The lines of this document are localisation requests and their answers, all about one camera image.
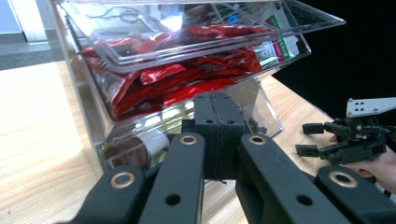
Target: finger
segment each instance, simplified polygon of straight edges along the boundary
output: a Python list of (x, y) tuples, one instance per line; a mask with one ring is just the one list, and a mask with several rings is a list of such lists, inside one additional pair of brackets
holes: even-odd
[(333, 135), (332, 137), (330, 137), (329, 142), (338, 142), (337, 136)]

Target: human hand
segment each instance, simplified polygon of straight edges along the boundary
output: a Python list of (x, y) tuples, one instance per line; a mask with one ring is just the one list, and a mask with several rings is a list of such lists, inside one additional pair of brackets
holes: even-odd
[[(336, 136), (330, 142), (337, 142)], [(396, 154), (387, 147), (387, 151), (379, 157), (358, 161), (341, 166), (347, 167), (362, 177), (375, 176), (376, 182), (387, 191), (396, 194)]]

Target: wooden table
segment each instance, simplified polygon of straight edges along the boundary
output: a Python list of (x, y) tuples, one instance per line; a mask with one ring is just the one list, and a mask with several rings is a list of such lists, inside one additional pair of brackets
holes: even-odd
[[(65, 62), (0, 76), (0, 223), (69, 220), (98, 176), (85, 153), (91, 144)], [(314, 175), (325, 163), (298, 157), (294, 145), (328, 145), (329, 134), (308, 137), (301, 125), (331, 119), (273, 77), (263, 88), (284, 127), (275, 141)], [(204, 200), (203, 223), (247, 223), (233, 181), (209, 184)]]

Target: black background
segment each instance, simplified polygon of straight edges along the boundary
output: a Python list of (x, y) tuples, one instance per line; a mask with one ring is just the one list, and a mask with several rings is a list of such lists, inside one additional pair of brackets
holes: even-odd
[[(332, 118), (344, 118), (347, 100), (396, 97), (396, 3), (301, 0), (346, 25), (304, 35), (312, 54), (275, 78)], [(396, 110), (378, 116), (396, 125)]]

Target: clear acrylic container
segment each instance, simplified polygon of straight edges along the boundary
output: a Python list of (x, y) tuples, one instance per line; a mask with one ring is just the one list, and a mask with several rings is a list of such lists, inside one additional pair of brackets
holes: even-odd
[(121, 74), (345, 23), (295, 0), (60, 1), (86, 54)]
[[(260, 81), (246, 79), (221, 90), (231, 96), (235, 108), (253, 133), (274, 136), (282, 126), (271, 107)], [(183, 119), (193, 119), (193, 101), (187, 100), (165, 110), (123, 123), (114, 128), (97, 150), (105, 169), (133, 165), (147, 170), (160, 163), (173, 136), (181, 133)]]
[[(95, 123), (104, 126), (93, 130), (104, 170), (122, 164), (146, 170), (161, 162), (182, 120), (193, 119), (191, 98), (199, 92), (178, 96), (210, 80), (232, 80), (202, 91), (230, 95), (253, 133), (279, 133), (282, 126), (256, 77), (309, 55), (303, 33), (345, 23), (294, 0), (58, 3), (78, 54), (74, 63), (88, 68), (90, 104), (100, 117)], [(181, 69), (152, 82), (142, 78), (175, 64), (201, 69), (199, 76), (178, 83)], [(122, 100), (129, 107), (117, 111)]]

